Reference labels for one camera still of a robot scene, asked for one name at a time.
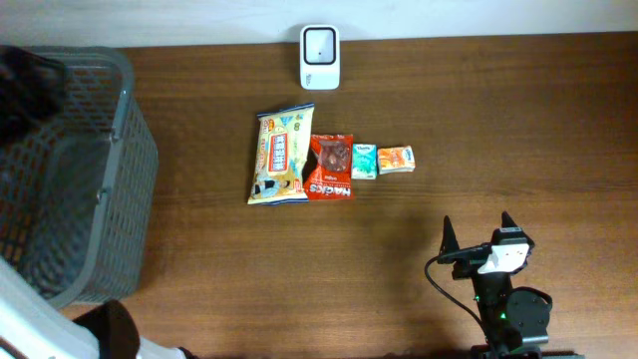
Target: white plug-in device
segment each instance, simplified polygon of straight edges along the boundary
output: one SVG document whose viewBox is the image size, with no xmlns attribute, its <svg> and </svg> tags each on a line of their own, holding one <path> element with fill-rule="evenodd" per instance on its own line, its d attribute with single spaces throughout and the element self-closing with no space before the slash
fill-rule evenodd
<svg viewBox="0 0 638 359">
<path fill-rule="evenodd" d="M 341 54 L 339 30 L 332 25 L 308 25 L 299 34 L 301 87 L 334 90 L 339 87 Z"/>
</svg>

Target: teal candy package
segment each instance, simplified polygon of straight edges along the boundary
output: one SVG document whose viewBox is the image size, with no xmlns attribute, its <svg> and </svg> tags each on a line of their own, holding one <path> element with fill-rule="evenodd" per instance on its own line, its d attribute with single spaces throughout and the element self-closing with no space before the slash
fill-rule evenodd
<svg viewBox="0 0 638 359">
<path fill-rule="evenodd" d="M 377 177 L 377 146 L 355 144 L 352 147 L 353 180 L 374 180 Z"/>
</svg>

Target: snack package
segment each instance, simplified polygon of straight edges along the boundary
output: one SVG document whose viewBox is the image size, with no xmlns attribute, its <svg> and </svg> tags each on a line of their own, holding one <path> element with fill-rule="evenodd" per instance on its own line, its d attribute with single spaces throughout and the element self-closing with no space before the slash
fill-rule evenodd
<svg viewBox="0 0 638 359">
<path fill-rule="evenodd" d="M 352 180 L 374 180 L 377 177 L 377 146 L 352 147 Z"/>
<path fill-rule="evenodd" d="M 304 184 L 310 200 L 350 199 L 350 170 L 353 137 L 312 135 L 310 149 L 317 157 L 317 168 Z"/>
<path fill-rule="evenodd" d="M 301 172 L 308 158 L 314 104 L 257 115 L 255 175 L 248 204 L 308 201 Z"/>
<path fill-rule="evenodd" d="M 377 159 L 379 161 L 379 175 L 415 170 L 415 155 L 410 146 L 379 149 Z"/>
</svg>

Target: wooden table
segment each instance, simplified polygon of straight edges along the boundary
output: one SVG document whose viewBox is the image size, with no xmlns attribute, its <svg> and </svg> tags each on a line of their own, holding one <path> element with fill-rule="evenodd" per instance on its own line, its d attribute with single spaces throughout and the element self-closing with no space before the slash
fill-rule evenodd
<svg viewBox="0 0 638 359">
<path fill-rule="evenodd" d="M 144 336 L 204 358 L 469 349 L 479 328 L 424 263 L 444 215 L 470 246 L 506 209 L 537 245 L 514 285 L 554 299 L 545 348 L 637 355 L 638 34 L 349 42 L 329 92 L 301 89 L 297 51 L 125 51 L 159 147 L 124 301 Z M 417 169 L 355 181 L 351 201 L 246 205 L 255 114 L 309 101 L 313 133 L 412 145 Z M 434 278 L 475 308 L 451 270 Z"/>
</svg>

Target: orange candy package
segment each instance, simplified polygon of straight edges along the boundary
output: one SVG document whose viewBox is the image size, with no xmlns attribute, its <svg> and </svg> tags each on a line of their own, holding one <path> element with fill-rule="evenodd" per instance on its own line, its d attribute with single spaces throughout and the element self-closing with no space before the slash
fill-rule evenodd
<svg viewBox="0 0 638 359">
<path fill-rule="evenodd" d="M 304 184 L 310 200 L 352 199 L 352 135 L 312 135 L 310 149 L 317 157 L 317 168 Z"/>
</svg>

